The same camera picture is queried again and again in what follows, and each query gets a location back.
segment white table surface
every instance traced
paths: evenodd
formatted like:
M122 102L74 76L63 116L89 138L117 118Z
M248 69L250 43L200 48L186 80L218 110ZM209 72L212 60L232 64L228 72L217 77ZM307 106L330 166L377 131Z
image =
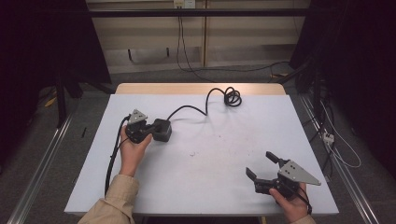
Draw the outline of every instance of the white table surface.
M254 190L246 167L258 178L276 178L271 151L291 159L315 176L307 185L314 215L338 209L288 95L246 95L227 107L222 96L209 98L209 116L184 108L172 118L168 143L152 141L136 173L140 189L134 213L145 216L268 216L282 213L274 199ZM78 182L65 208L83 215L104 197L106 170L121 120L138 109L148 123L182 105L205 111L205 95L112 95ZM120 169L120 153L113 176Z

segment beige jacket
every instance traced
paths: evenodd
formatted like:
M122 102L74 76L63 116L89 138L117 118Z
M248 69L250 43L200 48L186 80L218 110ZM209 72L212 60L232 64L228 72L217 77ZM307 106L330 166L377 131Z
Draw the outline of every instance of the beige jacket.
M79 223L134 224L132 212L138 189L137 179L128 175L114 176L106 197L96 202ZM291 224L315 224L315 221L311 216L306 216Z

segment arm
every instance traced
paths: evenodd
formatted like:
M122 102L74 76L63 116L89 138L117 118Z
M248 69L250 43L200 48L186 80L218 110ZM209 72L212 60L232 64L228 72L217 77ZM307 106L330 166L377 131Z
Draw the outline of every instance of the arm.
M140 144L132 143L125 134L125 126L120 134L121 168L114 176L104 199L100 199L79 223L134 223L132 212L139 183L134 174L142 161L150 134Z
M300 189L298 193L303 196L305 199L306 192L306 184L301 183ZM279 203L279 205L283 208L285 218L289 223L292 224L315 224L315 220L308 215L308 209L300 198L294 197L291 200L285 199L276 189L270 189L270 194L273 198Z

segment carpeted floor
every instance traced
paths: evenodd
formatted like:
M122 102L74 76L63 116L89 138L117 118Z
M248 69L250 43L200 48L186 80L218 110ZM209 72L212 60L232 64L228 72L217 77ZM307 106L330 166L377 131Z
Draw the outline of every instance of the carpeted floor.
M261 67L260 65L233 66L227 69L256 69ZM282 64L274 66L272 70L273 74L290 71L286 65ZM224 70L198 72L199 76L210 78L216 82L264 83L270 80L270 74L270 69L244 73ZM107 85L110 88L116 88L122 82L205 82L192 73L180 70L112 75L112 79L113 84ZM77 223L79 220L79 217L64 213L64 208L90 149L109 98L108 95L86 84L81 84L81 87L84 90L81 99L67 99L68 106L78 104L76 114L46 174L40 191L35 197L25 223ZM301 123L305 123L309 120L309 117L303 107L301 97L293 86L293 82L288 82L284 87L293 101ZM8 160L3 168L3 173L0 175L0 223L8 221L55 133L57 124L56 103L50 107L44 107L44 103L38 106L30 126L21 137L20 145ZM396 218L396 214L393 212L396 210L395 179L373 158L364 140L352 132L352 127L347 118L343 116L342 108L338 108L335 101L332 101L332 109L336 130L355 148L361 157L362 166L360 168L350 168L351 173L374 208L380 222L392 223ZM314 126L309 122L304 126L304 130L308 139L311 139L316 132ZM316 137L311 146L319 164L323 164L326 160L326 152L321 140ZM356 156L338 136L336 136L336 146L345 161L352 164L357 163ZM330 172L330 165L328 165L324 174L330 176ZM364 223L360 211L351 199L335 168L332 170L330 180L328 184L340 214L315 217L317 223ZM136 220L140 222L141 217L137 217ZM285 220L282 216L268 217L267 223L285 223Z

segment hand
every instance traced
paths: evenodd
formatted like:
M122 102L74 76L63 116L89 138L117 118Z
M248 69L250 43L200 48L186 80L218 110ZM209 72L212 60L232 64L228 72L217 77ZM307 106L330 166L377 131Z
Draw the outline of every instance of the hand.
M145 155L146 147L151 142L152 134L149 134L141 143L136 144L128 139L125 129L126 126L123 126L120 133L121 168L119 175L134 176L137 166Z
M305 194L302 191L303 189L306 192L306 184L300 183L300 187L301 189L298 190L298 193L306 199ZM299 197L293 197L291 200L287 200L276 189L270 189L270 194L283 208L283 212L288 222L295 222L303 217L306 217L308 214L306 203L303 202Z

